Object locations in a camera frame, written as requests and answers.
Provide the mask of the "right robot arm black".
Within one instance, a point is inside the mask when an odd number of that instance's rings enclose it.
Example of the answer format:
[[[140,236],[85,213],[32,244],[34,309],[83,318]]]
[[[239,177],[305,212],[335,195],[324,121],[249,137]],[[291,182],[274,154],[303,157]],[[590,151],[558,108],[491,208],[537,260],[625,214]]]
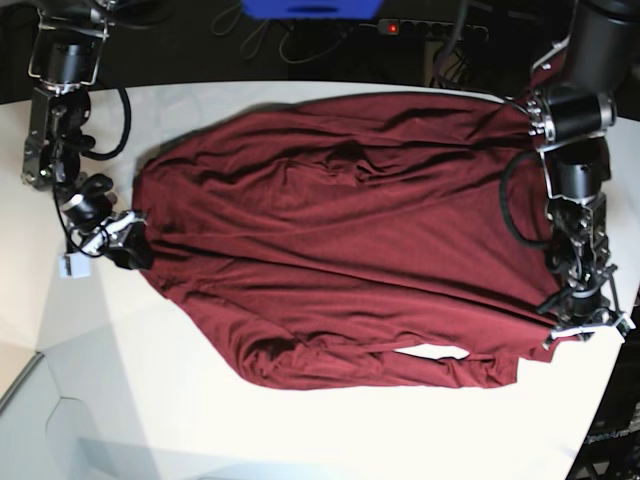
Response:
[[[140,1],[37,1],[34,5],[39,23],[28,74],[36,84],[21,179],[53,198],[66,242],[63,270],[67,275],[73,273],[75,256],[106,258],[127,270],[148,270],[153,253],[145,239],[145,214],[116,211],[112,179],[102,173],[87,175],[81,161],[108,161],[127,146],[132,107],[126,89],[116,89],[123,128],[108,152],[96,151],[95,138],[83,131],[92,111],[89,90],[99,82],[111,29],[151,28],[158,9]]]

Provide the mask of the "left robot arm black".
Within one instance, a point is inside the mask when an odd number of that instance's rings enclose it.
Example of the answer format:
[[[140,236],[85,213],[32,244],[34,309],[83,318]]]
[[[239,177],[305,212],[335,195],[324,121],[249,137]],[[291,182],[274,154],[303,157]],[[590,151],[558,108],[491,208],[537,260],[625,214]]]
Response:
[[[545,349],[561,339],[585,341],[605,329],[624,337],[634,327],[617,296],[602,293],[615,285],[617,269],[610,261],[602,186],[611,177],[605,135],[617,119],[614,91],[638,35],[638,2],[576,2],[567,39],[547,57],[562,60],[558,71],[527,102],[548,198],[547,267],[562,282],[538,308],[557,317]]]

